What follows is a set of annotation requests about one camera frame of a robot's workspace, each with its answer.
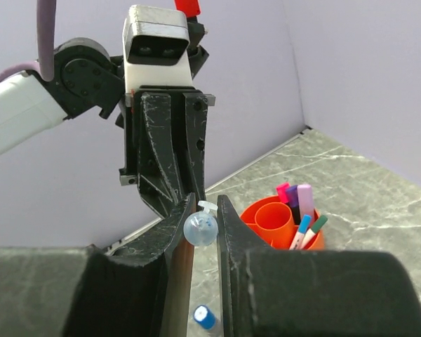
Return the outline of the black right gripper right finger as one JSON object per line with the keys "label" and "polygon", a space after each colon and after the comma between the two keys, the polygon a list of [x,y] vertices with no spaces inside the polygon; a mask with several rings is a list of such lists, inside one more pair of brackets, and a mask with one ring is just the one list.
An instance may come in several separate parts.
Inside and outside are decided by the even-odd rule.
{"label": "black right gripper right finger", "polygon": [[379,251],[274,249],[218,197],[225,336],[421,336],[403,264]]}

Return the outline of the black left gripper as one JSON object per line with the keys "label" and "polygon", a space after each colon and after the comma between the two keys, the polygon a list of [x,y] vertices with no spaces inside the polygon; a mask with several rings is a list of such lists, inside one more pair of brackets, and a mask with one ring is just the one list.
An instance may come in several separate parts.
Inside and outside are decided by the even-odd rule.
{"label": "black left gripper", "polygon": [[[131,106],[131,93],[143,88],[192,89],[192,79],[208,53],[200,46],[206,29],[195,20],[127,20],[123,24],[125,96],[116,125]],[[184,94],[185,180],[196,201],[203,200],[204,147],[208,104],[201,91]],[[182,199],[178,161],[173,151],[171,97],[142,92],[134,96],[138,114],[138,191],[158,216],[166,217]]]}

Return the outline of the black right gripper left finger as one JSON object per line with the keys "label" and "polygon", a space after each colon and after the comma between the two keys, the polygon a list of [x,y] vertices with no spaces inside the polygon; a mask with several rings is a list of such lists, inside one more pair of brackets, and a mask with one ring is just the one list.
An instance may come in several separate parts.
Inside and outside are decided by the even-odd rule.
{"label": "black right gripper left finger", "polygon": [[195,208],[190,194],[112,255],[0,247],[0,336],[185,336]]}

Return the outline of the blue capped white marker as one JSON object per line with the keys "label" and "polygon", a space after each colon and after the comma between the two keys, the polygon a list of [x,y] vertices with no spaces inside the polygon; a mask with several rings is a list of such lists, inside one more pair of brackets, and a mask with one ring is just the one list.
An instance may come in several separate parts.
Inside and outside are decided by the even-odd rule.
{"label": "blue capped white marker", "polygon": [[307,215],[307,214],[303,215],[300,221],[300,224],[298,225],[298,229],[295,233],[295,236],[289,246],[290,250],[300,249],[300,247],[302,246],[302,241],[306,235],[307,228],[311,222],[312,222],[312,216]]}

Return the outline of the green capped white marker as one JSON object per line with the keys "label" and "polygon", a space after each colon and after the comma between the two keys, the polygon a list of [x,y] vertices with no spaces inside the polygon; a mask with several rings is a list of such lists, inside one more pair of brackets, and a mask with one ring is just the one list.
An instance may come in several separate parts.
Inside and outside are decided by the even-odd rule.
{"label": "green capped white marker", "polygon": [[304,250],[325,249],[325,239],[321,229],[327,222],[327,216],[319,216],[315,223],[306,232],[300,248]]}

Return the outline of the blue pen cap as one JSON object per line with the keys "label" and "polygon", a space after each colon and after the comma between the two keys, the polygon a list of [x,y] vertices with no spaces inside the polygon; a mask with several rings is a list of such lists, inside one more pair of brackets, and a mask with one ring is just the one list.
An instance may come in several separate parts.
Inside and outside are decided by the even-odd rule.
{"label": "blue pen cap", "polygon": [[215,217],[218,206],[209,201],[199,201],[200,211],[191,214],[184,223],[183,234],[193,246],[208,246],[218,236],[218,222]]}

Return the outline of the pink capped black highlighter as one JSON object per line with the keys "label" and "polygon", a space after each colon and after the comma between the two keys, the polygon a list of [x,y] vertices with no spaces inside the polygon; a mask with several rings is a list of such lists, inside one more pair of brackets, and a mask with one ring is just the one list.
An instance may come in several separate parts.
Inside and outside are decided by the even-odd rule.
{"label": "pink capped black highlighter", "polygon": [[276,193],[278,195],[279,201],[283,204],[288,204],[287,189],[290,187],[289,183],[282,183],[276,186]]}

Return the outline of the light purple highlighter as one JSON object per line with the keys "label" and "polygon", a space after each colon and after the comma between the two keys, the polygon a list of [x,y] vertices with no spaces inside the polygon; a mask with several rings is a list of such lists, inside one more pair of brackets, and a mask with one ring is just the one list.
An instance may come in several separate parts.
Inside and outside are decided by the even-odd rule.
{"label": "light purple highlighter", "polygon": [[315,214],[314,214],[314,196],[312,186],[309,184],[298,185],[298,203],[300,217],[303,219],[305,216],[310,217],[308,227],[314,224]]}

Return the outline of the purple capped black highlighter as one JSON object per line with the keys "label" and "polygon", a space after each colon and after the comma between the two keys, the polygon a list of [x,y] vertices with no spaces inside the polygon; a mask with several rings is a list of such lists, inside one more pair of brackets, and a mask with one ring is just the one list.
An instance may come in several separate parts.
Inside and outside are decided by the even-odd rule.
{"label": "purple capped black highlighter", "polygon": [[291,209],[293,221],[295,225],[299,225],[301,222],[300,206],[298,199],[298,187],[292,185],[286,189],[286,196],[288,198],[288,206]]}

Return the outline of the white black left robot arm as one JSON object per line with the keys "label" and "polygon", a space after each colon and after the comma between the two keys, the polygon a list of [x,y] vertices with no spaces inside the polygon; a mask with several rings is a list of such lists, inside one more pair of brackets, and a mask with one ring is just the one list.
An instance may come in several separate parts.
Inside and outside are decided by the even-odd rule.
{"label": "white black left robot arm", "polygon": [[0,83],[0,154],[93,107],[119,107],[123,185],[161,221],[112,254],[0,247],[0,336],[185,336],[194,249],[183,235],[205,197],[208,98],[192,80],[208,58],[204,26],[146,8],[123,24],[118,57],[91,39],[54,52],[54,77]]}

